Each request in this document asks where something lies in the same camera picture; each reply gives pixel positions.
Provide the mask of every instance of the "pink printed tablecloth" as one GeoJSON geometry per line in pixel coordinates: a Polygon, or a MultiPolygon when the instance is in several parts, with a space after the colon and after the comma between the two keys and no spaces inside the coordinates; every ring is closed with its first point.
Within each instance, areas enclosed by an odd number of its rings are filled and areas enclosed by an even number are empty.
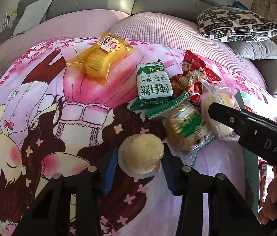
{"type": "MultiPolygon", "coordinates": [[[[94,164],[111,145],[134,134],[152,133],[167,142],[166,131],[142,111],[128,108],[137,97],[135,67],[161,59],[169,76],[181,73],[184,51],[127,40],[137,50],[109,74],[106,87],[66,67],[66,60],[97,38],[47,41],[28,50],[0,80],[0,233],[11,235],[22,214],[55,172],[70,176],[94,164]]],[[[274,103],[265,90],[222,65],[200,57],[235,94],[243,90],[274,103]]],[[[236,142],[213,143],[198,152],[200,173],[225,173],[245,195],[242,148],[236,142]]],[[[208,233],[204,200],[203,235],[208,233]]],[[[102,234],[175,234],[181,198],[168,190],[163,171],[137,179],[117,166],[111,191],[98,200],[102,234]]],[[[75,235],[75,196],[70,231],[75,235]]]]}

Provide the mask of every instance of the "pink bow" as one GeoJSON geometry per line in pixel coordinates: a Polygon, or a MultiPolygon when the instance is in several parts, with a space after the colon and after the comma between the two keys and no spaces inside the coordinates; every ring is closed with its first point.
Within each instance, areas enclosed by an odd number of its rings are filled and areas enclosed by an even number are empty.
{"type": "Polygon", "coordinates": [[[7,122],[6,120],[3,122],[3,127],[8,127],[9,130],[12,130],[14,123],[13,122],[7,122]]]}

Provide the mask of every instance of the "red logo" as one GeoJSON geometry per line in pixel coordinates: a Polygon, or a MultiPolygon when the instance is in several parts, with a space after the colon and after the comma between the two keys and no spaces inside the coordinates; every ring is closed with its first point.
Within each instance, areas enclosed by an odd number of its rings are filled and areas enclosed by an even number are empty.
{"type": "Polygon", "coordinates": [[[116,47],[117,47],[117,43],[116,42],[109,43],[109,49],[114,50],[116,47]]]}

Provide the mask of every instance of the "closed eye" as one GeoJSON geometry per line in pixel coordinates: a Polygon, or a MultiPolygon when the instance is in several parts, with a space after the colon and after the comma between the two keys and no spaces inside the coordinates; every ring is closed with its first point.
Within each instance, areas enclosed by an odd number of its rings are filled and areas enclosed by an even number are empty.
{"type": "Polygon", "coordinates": [[[12,169],[16,168],[16,166],[15,166],[15,167],[12,167],[12,166],[10,166],[8,163],[7,163],[7,165],[8,165],[10,168],[12,168],[12,169]]]}

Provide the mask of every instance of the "green and white biscuit package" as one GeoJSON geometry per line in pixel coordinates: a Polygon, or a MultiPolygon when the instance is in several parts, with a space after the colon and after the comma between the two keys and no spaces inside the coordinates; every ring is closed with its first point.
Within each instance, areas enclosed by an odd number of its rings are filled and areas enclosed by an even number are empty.
{"type": "Polygon", "coordinates": [[[163,63],[136,66],[138,99],[130,110],[150,109],[174,99],[171,83],[163,63]]]}

